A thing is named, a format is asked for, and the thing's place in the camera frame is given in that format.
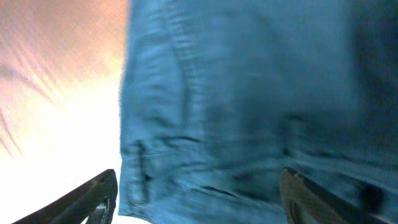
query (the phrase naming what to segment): black object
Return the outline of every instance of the black object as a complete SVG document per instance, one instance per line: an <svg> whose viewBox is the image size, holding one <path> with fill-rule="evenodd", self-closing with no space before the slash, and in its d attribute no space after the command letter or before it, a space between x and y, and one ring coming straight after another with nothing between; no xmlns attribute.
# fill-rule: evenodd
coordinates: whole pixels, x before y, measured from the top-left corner
<svg viewBox="0 0 398 224"><path fill-rule="evenodd" d="M362 201L362 209L368 213L377 214L380 212L384 201L384 192L374 185L365 184L359 199Z"/></svg>
<svg viewBox="0 0 398 224"><path fill-rule="evenodd" d="M280 194L289 224L387 224L289 167L283 170Z"/></svg>
<svg viewBox="0 0 398 224"><path fill-rule="evenodd" d="M118 182L108 169L39 211L16 221L23 223L110 224L116 207Z"/></svg>

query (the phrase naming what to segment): jeans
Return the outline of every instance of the jeans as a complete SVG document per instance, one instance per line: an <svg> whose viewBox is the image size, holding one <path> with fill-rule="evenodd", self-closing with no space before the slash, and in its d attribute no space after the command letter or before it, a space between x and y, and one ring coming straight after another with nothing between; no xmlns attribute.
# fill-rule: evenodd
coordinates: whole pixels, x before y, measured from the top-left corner
<svg viewBox="0 0 398 224"><path fill-rule="evenodd" d="M119 214L286 223L290 166L359 207L361 184L383 189L380 213L397 220L398 85L382 75L397 65L367 56L395 57L396 44L377 48L394 26L370 27L394 13L369 5L133 1Z"/></svg>

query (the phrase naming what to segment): denim pants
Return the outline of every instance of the denim pants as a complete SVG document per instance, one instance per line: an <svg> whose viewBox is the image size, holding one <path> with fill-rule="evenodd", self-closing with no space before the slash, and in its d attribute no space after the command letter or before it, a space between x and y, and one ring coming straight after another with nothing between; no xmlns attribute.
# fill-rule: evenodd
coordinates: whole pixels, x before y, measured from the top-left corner
<svg viewBox="0 0 398 224"><path fill-rule="evenodd" d="M132 1L119 214L286 223L290 166L357 206L362 183L379 187L397 220L390 2Z"/></svg>

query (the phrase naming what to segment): blue denim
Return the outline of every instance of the blue denim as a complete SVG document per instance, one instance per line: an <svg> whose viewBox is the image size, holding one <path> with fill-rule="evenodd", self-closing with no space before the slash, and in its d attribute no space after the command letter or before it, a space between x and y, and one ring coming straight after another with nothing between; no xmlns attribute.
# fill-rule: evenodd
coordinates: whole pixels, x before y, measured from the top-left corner
<svg viewBox="0 0 398 224"><path fill-rule="evenodd" d="M378 186L397 219L394 11L359 5L132 1L119 214L286 223L290 166L358 206L359 183Z"/></svg>

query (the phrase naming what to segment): wrinkled fabric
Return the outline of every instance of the wrinkled fabric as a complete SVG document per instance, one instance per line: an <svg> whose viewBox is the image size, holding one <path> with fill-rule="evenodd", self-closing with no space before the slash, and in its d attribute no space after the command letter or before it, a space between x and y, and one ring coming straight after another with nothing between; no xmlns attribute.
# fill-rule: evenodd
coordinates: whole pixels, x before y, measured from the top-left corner
<svg viewBox="0 0 398 224"><path fill-rule="evenodd" d="M397 1L133 1L119 214L286 223L291 166L397 220Z"/></svg>

